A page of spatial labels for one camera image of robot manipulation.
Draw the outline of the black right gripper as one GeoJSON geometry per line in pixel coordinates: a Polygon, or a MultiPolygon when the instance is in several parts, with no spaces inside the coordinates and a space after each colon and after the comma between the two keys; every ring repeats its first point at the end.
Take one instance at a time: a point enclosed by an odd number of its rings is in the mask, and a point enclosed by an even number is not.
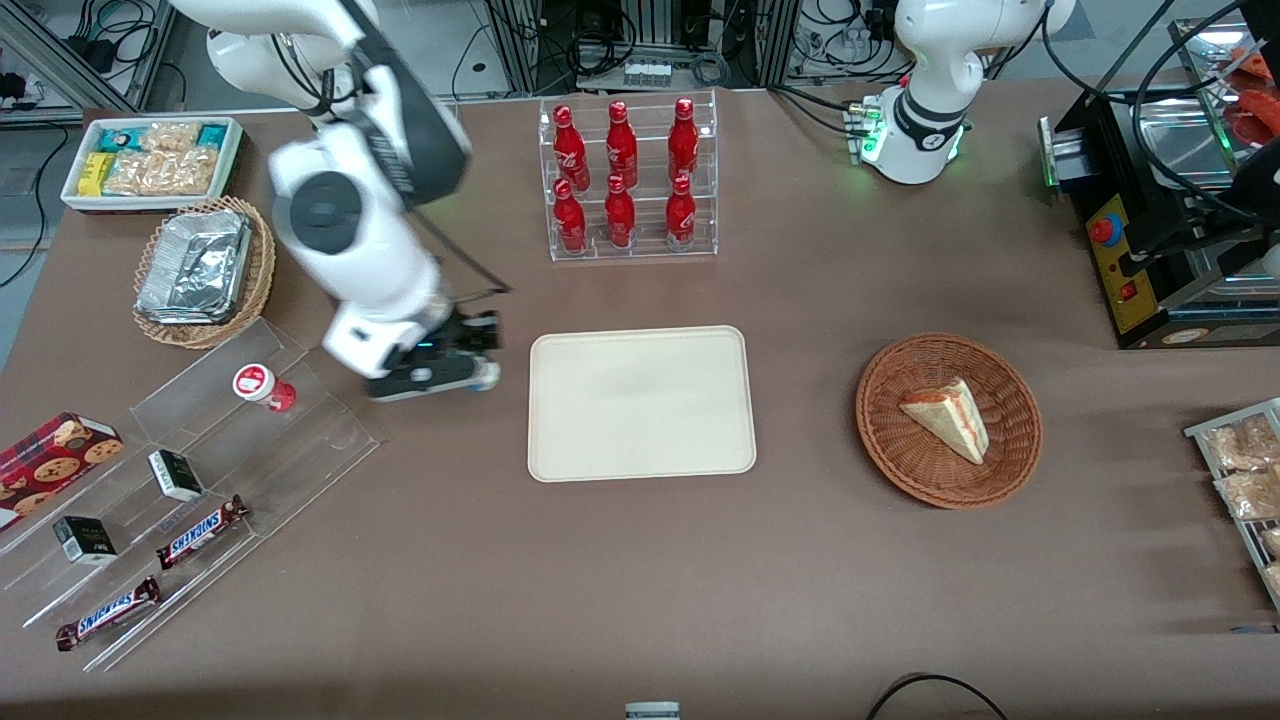
{"type": "Polygon", "coordinates": [[[431,333],[431,346],[439,352],[454,352],[454,364],[461,375],[476,375],[481,370],[481,356],[486,364],[499,369],[497,354],[502,348],[500,314],[488,310],[468,315],[454,309],[431,333]]]}

